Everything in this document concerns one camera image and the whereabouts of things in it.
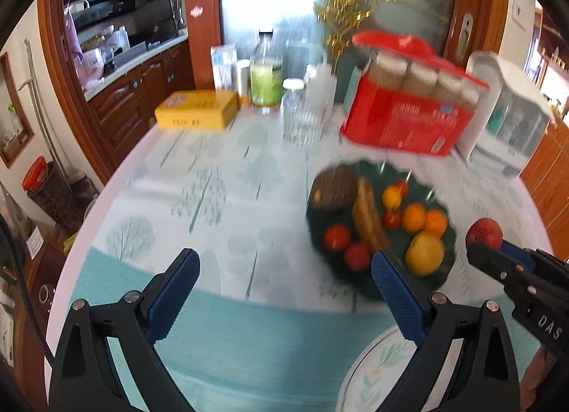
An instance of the purple towel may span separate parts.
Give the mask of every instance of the purple towel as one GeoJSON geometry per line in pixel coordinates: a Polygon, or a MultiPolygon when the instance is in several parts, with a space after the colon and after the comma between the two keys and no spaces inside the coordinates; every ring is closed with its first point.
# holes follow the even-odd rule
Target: purple towel
{"type": "Polygon", "coordinates": [[[67,44],[69,44],[69,51],[71,56],[75,59],[83,60],[83,52],[81,51],[81,44],[79,44],[79,39],[77,38],[77,30],[75,29],[75,23],[73,22],[73,17],[69,9],[63,13],[63,19],[65,22],[65,34],[67,35],[67,44]]]}

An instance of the metal screw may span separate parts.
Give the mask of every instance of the metal screw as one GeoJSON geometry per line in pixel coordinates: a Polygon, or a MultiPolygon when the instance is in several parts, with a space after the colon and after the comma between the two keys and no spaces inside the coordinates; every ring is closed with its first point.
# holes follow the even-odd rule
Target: metal screw
{"type": "Polygon", "coordinates": [[[447,302],[447,297],[444,296],[442,293],[437,292],[433,293],[433,295],[431,296],[431,300],[433,303],[436,304],[445,304],[447,302]]]}
{"type": "Polygon", "coordinates": [[[78,311],[80,309],[83,309],[85,307],[85,300],[83,298],[79,298],[78,300],[75,300],[73,302],[73,304],[71,305],[71,307],[75,310],[78,311]]]}
{"type": "Polygon", "coordinates": [[[140,292],[137,290],[131,290],[124,295],[124,301],[127,303],[135,303],[140,298],[140,292]]]}
{"type": "Polygon", "coordinates": [[[486,301],[486,307],[491,310],[492,312],[496,312],[500,309],[500,306],[498,306],[498,303],[496,303],[493,300],[488,300],[486,301]]]}

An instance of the tree print tablecloth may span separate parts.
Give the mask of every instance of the tree print tablecloth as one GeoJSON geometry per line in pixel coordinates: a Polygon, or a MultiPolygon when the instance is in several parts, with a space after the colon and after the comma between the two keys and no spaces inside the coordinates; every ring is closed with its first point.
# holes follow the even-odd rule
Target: tree print tablecloth
{"type": "MultiPolygon", "coordinates": [[[[469,171],[456,155],[355,146],[339,135],[343,118],[338,109],[313,150],[283,142],[279,117],[250,111],[223,133],[164,132],[114,200],[71,301],[118,300],[164,271],[182,248],[193,248],[200,278],[156,347],[194,408],[333,410],[352,362],[394,321],[384,303],[334,280],[312,249],[305,206],[323,167],[388,159],[433,185],[448,206],[459,239],[442,291],[457,303],[493,297],[507,308],[501,287],[467,263],[463,237],[472,222],[491,216],[507,240],[547,247],[538,243],[517,188],[469,171]]],[[[521,370],[537,345],[509,325],[521,370]]],[[[386,349],[380,358],[387,379],[386,366],[397,363],[384,358],[398,350],[386,349]]],[[[113,352],[133,405],[144,408],[116,344],[113,352]]]]}

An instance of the fruit plate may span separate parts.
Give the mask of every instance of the fruit plate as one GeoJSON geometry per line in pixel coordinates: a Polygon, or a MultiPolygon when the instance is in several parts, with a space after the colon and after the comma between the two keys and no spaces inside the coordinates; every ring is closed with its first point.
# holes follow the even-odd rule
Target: fruit plate
{"type": "MultiPolygon", "coordinates": [[[[433,188],[417,182],[413,174],[409,175],[408,173],[397,171],[387,162],[376,165],[366,162],[365,160],[361,160],[359,162],[349,164],[348,166],[358,178],[361,176],[368,178],[373,187],[373,193],[380,216],[383,214],[383,205],[381,203],[381,194],[383,191],[396,181],[400,179],[407,179],[408,176],[409,192],[403,199],[401,210],[403,210],[409,203],[418,202],[422,204],[425,209],[439,208],[448,216],[447,208],[436,199],[433,188]]],[[[383,297],[373,281],[371,269],[369,267],[365,271],[352,272],[344,264],[343,253],[332,253],[324,246],[324,233],[333,224],[340,223],[345,225],[352,232],[352,237],[356,237],[356,231],[352,221],[352,208],[348,207],[335,211],[334,213],[328,213],[315,210],[310,204],[308,204],[306,217],[308,220],[308,228],[312,244],[325,259],[326,263],[328,263],[330,269],[334,273],[334,276],[340,281],[354,285],[362,295],[370,299],[382,300],[383,297]]],[[[399,263],[402,266],[405,266],[403,258],[405,257],[409,244],[411,244],[413,236],[400,228],[387,230],[386,233],[391,244],[392,253],[395,258],[399,260],[399,263]]],[[[448,273],[451,271],[456,258],[454,254],[456,231],[452,227],[450,217],[447,230],[441,237],[441,240],[445,245],[445,257],[443,258],[443,262],[440,265],[439,270],[428,277],[416,278],[416,281],[423,284],[425,289],[429,292],[438,290],[443,283],[445,283],[448,273]]]]}

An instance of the red fruit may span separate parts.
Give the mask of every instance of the red fruit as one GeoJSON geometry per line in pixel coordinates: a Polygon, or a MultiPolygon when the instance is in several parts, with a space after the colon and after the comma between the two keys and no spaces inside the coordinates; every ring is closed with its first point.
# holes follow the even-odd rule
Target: red fruit
{"type": "Polygon", "coordinates": [[[480,218],[470,226],[466,233],[466,245],[485,243],[490,248],[500,250],[504,234],[500,225],[490,218],[480,218]]]}
{"type": "Polygon", "coordinates": [[[324,244],[333,253],[341,253],[352,241],[352,234],[343,224],[331,225],[324,234],[324,244]]]}
{"type": "Polygon", "coordinates": [[[350,245],[344,254],[346,267],[351,271],[365,271],[369,267],[371,260],[368,247],[363,243],[350,245]]]}
{"type": "Polygon", "coordinates": [[[386,210],[385,213],[383,213],[382,222],[386,230],[397,229],[397,227],[401,225],[401,213],[399,210],[386,210]]]}
{"type": "Polygon", "coordinates": [[[397,188],[397,190],[399,190],[399,195],[401,195],[401,198],[405,197],[409,192],[409,184],[405,179],[400,179],[394,184],[394,186],[397,188]]]}

